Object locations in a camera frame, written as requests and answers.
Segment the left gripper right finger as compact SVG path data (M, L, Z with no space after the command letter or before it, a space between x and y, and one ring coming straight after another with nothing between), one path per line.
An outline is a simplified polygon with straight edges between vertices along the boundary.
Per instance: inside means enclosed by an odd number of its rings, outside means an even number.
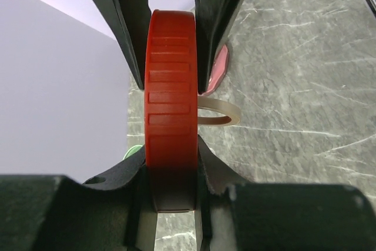
M195 0L198 92L209 84L216 51L240 0Z

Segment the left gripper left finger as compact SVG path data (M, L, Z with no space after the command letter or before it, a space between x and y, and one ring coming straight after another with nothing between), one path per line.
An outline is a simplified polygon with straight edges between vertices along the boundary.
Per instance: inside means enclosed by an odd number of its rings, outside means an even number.
M145 88L148 0L93 0L113 32L139 89Z

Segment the green round lid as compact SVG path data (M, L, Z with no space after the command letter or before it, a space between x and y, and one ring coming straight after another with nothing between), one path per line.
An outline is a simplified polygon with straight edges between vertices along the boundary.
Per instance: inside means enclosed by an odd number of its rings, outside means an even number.
M136 152L138 152L142 147L143 147L143 145L134 145L134 146L130 147L127 150L127 152L125 153L123 160L127 159L128 157L130 157L133 154L135 154Z

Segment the cream pink bowl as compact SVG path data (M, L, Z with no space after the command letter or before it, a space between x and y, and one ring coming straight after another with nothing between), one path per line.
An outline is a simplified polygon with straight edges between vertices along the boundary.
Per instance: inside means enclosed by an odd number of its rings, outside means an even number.
M241 110L238 106L223 100L210 98L206 96L197 97L197 107L201 110L207 110L221 114L216 117L199 116L197 122L203 126L233 126L241 120Z

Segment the red round lid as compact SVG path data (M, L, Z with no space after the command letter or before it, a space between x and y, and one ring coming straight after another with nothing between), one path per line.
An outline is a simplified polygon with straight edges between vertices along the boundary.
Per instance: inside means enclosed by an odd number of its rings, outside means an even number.
M145 150L158 212L195 209L198 164L194 15L155 10L145 65Z

